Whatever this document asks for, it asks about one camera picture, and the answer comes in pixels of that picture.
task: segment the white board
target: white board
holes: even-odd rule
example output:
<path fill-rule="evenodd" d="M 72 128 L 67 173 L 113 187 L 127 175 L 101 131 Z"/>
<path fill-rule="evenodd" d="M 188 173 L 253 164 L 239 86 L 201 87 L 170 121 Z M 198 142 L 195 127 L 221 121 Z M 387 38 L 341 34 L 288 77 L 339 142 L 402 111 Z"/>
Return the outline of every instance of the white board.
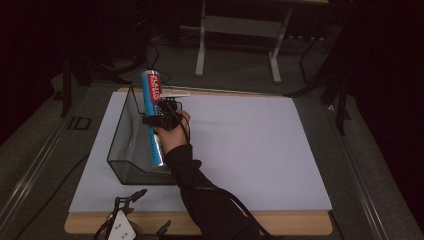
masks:
<path fill-rule="evenodd" d="M 136 211 L 184 211 L 176 186 L 122 186 L 107 154 L 127 93 L 114 93 L 70 212 L 113 209 L 117 196 L 146 188 Z M 191 143 L 201 170 L 251 211 L 331 210 L 331 202 L 290 98 L 192 95 Z"/>

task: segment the gray floor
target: gray floor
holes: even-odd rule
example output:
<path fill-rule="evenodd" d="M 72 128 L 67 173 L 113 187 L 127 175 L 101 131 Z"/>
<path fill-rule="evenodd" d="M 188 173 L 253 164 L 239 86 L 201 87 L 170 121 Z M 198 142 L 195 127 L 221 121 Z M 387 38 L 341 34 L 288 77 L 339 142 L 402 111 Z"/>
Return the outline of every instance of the gray floor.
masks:
<path fill-rule="evenodd" d="M 165 79 L 170 77 L 167 83 L 171 86 L 283 95 L 305 85 L 298 67 L 300 55 L 307 47 L 302 40 L 288 39 L 283 43 L 278 57 L 283 78 L 280 85 L 272 82 L 266 52 L 211 47 L 206 52 L 204 76 L 196 78 L 197 49 L 189 39 L 178 46 L 158 42 L 154 45 L 159 50 L 155 68 Z M 308 76 L 312 76 L 325 57 L 319 51 L 318 44 L 305 60 Z M 149 51 L 149 59 L 153 61 L 155 57 L 155 51 Z M 139 73 L 123 77 L 137 84 Z M 52 81 L 57 85 L 60 79 L 58 76 Z M 113 91 L 122 87 L 100 76 L 90 87 L 74 85 L 75 101 L 67 118 L 59 117 L 61 102 L 49 100 L 1 146 L 0 202 L 16 210 L 7 222 L 0 220 L 2 229 L 7 229 L 0 235 L 1 239 L 14 239 L 48 201 L 66 174 L 90 152 L 108 100 Z M 322 89 L 315 90 L 295 102 L 345 239 L 424 239 L 354 99 L 348 99 L 350 120 L 345 121 L 346 136 L 341 137 L 335 130 L 334 112 L 318 100 L 321 92 Z M 90 128 L 69 129 L 72 117 L 91 118 Z M 42 163 L 40 174 L 33 176 L 37 181 L 19 182 L 33 162 Z M 83 167 L 81 164 L 76 168 L 20 239 L 92 239 L 92 235 L 71 235 L 63 229 Z M 25 185 L 25 190 L 15 189 L 18 183 Z M 14 189 L 23 192 L 25 201 L 7 202 L 18 199 L 12 195 Z M 341 237 L 335 227 L 329 236 L 286 239 Z"/>

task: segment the can label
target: can label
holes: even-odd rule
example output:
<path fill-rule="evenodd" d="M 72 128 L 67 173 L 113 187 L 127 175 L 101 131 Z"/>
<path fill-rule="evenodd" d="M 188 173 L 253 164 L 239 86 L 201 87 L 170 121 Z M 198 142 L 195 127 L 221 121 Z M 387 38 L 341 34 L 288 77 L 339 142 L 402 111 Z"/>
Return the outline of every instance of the can label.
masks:
<path fill-rule="evenodd" d="M 147 81 L 149 84 L 150 101 L 159 102 L 161 100 L 160 94 L 162 92 L 159 75 L 155 73 L 149 73 L 147 74 Z"/>

